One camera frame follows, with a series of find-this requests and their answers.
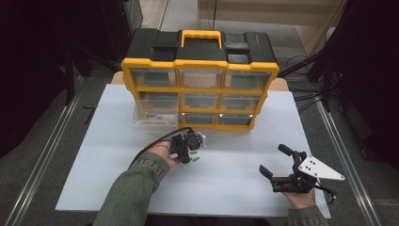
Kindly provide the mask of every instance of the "green sleeve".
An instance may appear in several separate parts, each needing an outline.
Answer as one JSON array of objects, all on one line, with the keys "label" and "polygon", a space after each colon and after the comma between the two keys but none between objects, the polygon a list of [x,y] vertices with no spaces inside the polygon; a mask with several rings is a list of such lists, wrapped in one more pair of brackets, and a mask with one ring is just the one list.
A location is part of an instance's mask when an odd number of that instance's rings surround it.
[{"label": "green sleeve", "polygon": [[144,225],[152,193],[168,171],[157,154],[142,154],[111,186],[94,225]]},{"label": "green sleeve", "polygon": [[288,210],[289,226],[328,226],[328,223],[319,207]]}]

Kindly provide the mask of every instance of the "white table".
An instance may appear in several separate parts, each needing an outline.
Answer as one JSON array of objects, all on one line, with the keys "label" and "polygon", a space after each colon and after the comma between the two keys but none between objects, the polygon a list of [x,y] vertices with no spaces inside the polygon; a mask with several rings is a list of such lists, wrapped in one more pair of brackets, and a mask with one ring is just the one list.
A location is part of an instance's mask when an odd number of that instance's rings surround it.
[{"label": "white table", "polygon": [[[107,85],[72,166],[56,210],[99,211],[115,179],[146,144],[160,134],[133,126],[135,103],[123,85]],[[173,169],[153,194],[149,213],[228,217],[284,217],[290,203],[272,191],[258,171],[262,164],[288,176],[291,156],[283,143],[310,154],[291,92],[269,91],[263,111],[250,132],[201,131],[207,136],[200,159]],[[330,218],[321,191],[316,201]]]}]

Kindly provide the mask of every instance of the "yellow organizer case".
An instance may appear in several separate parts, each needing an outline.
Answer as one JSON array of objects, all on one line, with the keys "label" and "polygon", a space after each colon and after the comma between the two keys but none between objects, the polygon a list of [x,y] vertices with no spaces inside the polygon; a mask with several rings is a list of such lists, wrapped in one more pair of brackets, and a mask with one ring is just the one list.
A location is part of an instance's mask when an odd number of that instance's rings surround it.
[{"label": "yellow organizer case", "polygon": [[156,131],[249,131],[279,73],[265,33],[150,28],[135,31],[122,68],[135,125]]}]

